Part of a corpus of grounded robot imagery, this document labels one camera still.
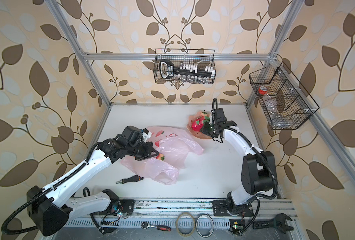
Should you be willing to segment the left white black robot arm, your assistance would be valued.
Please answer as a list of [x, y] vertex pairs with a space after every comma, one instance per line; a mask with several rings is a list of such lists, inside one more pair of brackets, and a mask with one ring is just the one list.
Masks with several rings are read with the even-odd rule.
[[[126, 156], [137, 161], [158, 155], [149, 141], [152, 133], [147, 129], [127, 126], [113, 139], [97, 142], [90, 149], [85, 160], [70, 172], [43, 188], [32, 187], [27, 192], [27, 202], [15, 210], [1, 226], [5, 235], [19, 235], [39, 230], [48, 237], [58, 232], [68, 221], [84, 215], [107, 210], [117, 196], [111, 190], [75, 200], [73, 194], [105, 168]], [[33, 227], [11, 230], [9, 223], [23, 210], [27, 210], [34, 222]]]

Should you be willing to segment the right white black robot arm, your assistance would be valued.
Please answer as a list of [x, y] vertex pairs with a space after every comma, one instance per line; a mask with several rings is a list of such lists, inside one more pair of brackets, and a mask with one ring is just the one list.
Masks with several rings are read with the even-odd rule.
[[274, 155], [252, 144], [236, 127], [234, 121], [227, 120], [214, 98], [209, 121], [200, 132], [215, 142], [230, 143], [242, 157], [241, 184], [229, 192], [225, 200], [226, 211], [231, 216], [240, 215], [254, 201], [273, 200], [278, 194]]

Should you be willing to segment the large strawberry toy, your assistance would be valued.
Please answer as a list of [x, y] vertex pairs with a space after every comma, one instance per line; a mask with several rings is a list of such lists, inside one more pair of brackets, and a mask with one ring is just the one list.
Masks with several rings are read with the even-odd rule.
[[164, 161], [165, 160], [165, 156], [163, 154], [159, 154], [156, 159]]

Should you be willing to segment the pink plastic fruit-print bag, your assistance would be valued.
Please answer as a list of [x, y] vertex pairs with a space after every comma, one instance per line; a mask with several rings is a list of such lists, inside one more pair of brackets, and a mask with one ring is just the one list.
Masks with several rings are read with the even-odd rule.
[[136, 161], [134, 157], [127, 156], [121, 160], [121, 164], [140, 177], [173, 185], [178, 180], [179, 170], [185, 167], [188, 154], [199, 156], [204, 149], [183, 129], [165, 126], [151, 126], [147, 129], [152, 133], [148, 141], [153, 143], [159, 154], [165, 156], [165, 160], [150, 158]]

